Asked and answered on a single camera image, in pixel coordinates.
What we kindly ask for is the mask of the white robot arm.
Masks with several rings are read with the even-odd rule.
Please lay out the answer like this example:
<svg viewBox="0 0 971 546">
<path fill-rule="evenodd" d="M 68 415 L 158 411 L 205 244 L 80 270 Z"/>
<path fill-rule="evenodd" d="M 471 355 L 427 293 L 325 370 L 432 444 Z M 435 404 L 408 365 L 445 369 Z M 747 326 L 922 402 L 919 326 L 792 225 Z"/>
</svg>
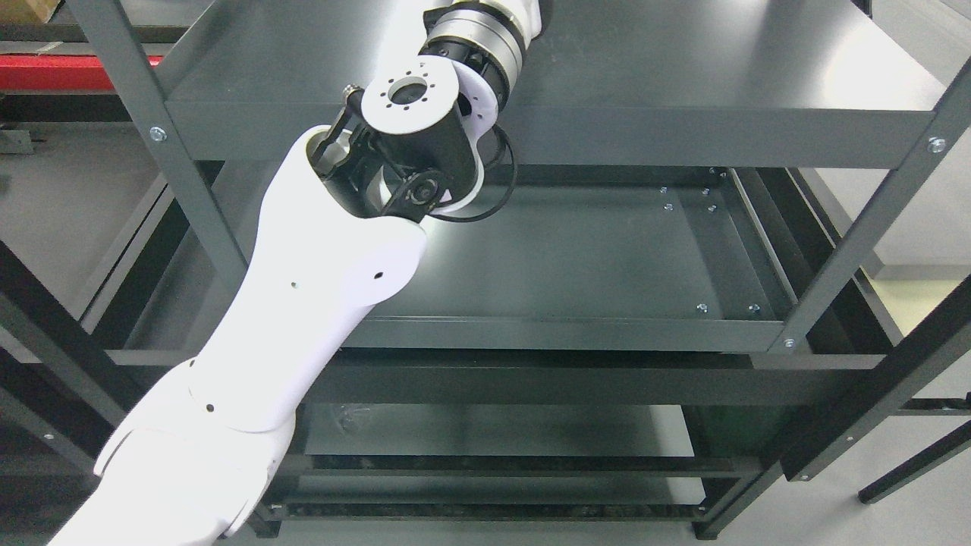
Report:
<svg viewBox="0 0 971 546">
<path fill-rule="evenodd" d="M 330 125 L 296 139 L 262 198 L 250 265 L 196 356 L 112 432 L 95 491 L 52 545 L 212 545 L 256 512 L 296 409 L 375 306 L 415 276 L 424 218 L 465 215 L 492 132 L 551 1 L 452 1 L 422 48 L 344 89 Z"/>
</svg>

